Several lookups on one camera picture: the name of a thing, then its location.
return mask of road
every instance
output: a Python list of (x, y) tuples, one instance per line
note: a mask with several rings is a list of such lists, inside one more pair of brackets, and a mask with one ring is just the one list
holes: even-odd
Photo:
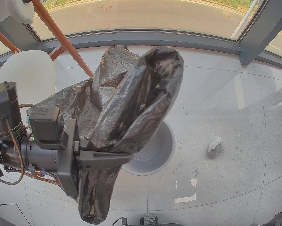
[[(225, 7), (194, 0), (101, 0), (63, 7), (50, 15), (65, 34), (108, 28), (166, 28), (227, 38), (243, 18)], [(33, 28), (41, 39), (52, 37), (39, 17), (34, 18)]]

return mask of gray floor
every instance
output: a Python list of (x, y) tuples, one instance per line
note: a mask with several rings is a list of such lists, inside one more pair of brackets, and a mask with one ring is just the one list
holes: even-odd
[[(129, 46), (139, 55), (148, 48)], [(176, 49), (185, 66), (180, 93), (166, 117), (176, 136), (174, 156), (154, 175), (121, 170), (101, 225), (121, 216), (139, 224), (144, 212), (154, 212), (159, 223), (184, 226), (266, 223), (282, 211), (282, 70), (257, 61), (241, 66), (235, 55)], [(95, 71), (104, 50), (79, 53)], [(54, 63), (56, 91), (87, 78), (67, 53)], [(206, 150), (215, 135), (223, 139), (224, 150), (210, 159)], [(190, 179), (196, 179), (196, 187)], [(193, 201), (174, 203), (194, 194)], [(88, 225), (57, 186), (27, 177), (20, 185), (0, 184), (0, 203), (7, 202), (18, 203), (37, 226)], [(0, 216), (26, 225), (11, 206), (1, 208)]]

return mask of black cylinder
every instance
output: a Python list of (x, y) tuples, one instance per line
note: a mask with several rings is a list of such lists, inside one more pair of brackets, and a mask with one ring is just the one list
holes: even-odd
[[(17, 99), (16, 83), (5, 81), (10, 105), (11, 117), (9, 121), (13, 133), (17, 136), (23, 130), (22, 117), (19, 110), (19, 102)], [(0, 119), (0, 137), (8, 136), (9, 131), (5, 121)]]
[[(26, 133), (20, 148), (25, 171), (29, 171), (31, 164), (37, 171), (45, 169), (49, 172), (57, 172), (58, 151), (41, 149), (34, 141), (33, 134)], [(20, 169), (18, 153), (12, 141), (0, 141), (0, 164)]]

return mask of wooden chair leg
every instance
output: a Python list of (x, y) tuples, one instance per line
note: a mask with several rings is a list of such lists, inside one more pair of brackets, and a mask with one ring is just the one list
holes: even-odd
[(0, 41), (7, 47), (9, 48), (13, 54), (17, 54), (20, 52), (20, 50), (14, 46), (13, 43), (11, 43), (1, 32), (0, 32)]
[(90, 68), (86, 65), (83, 59), (80, 57), (78, 52), (75, 50), (73, 45), (69, 42), (64, 33), (57, 26), (53, 18), (50, 16), (46, 8), (43, 6), (40, 0), (32, 0), (34, 5), (34, 10), (40, 19), (44, 22), (44, 24), (49, 28), (49, 30), (53, 33), (53, 35), (59, 40), (62, 47), (64, 47), (69, 54), (73, 57), (73, 59), (79, 64), (79, 66), (83, 69), (84, 72), (89, 77), (94, 77), (94, 74), (90, 70)]
[(59, 45), (56, 47), (51, 53), (49, 53), (49, 56), (52, 60), (55, 60), (59, 55), (61, 55), (64, 51), (66, 51), (65, 47), (62, 45)]

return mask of black camera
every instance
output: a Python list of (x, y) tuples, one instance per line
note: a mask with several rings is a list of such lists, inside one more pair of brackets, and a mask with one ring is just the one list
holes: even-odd
[[(33, 109), (25, 127), (19, 109), (28, 106)], [(133, 154), (87, 151), (88, 144), (89, 140), (79, 138), (76, 120), (68, 120), (65, 125), (58, 107), (19, 105), (16, 83), (0, 83), (0, 164), (6, 172), (21, 172), (21, 178), (24, 174), (54, 183), (67, 196), (77, 197), (79, 170), (100, 170), (133, 159)], [(0, 182), (14, 185), (21, 178), (15, 183)]]

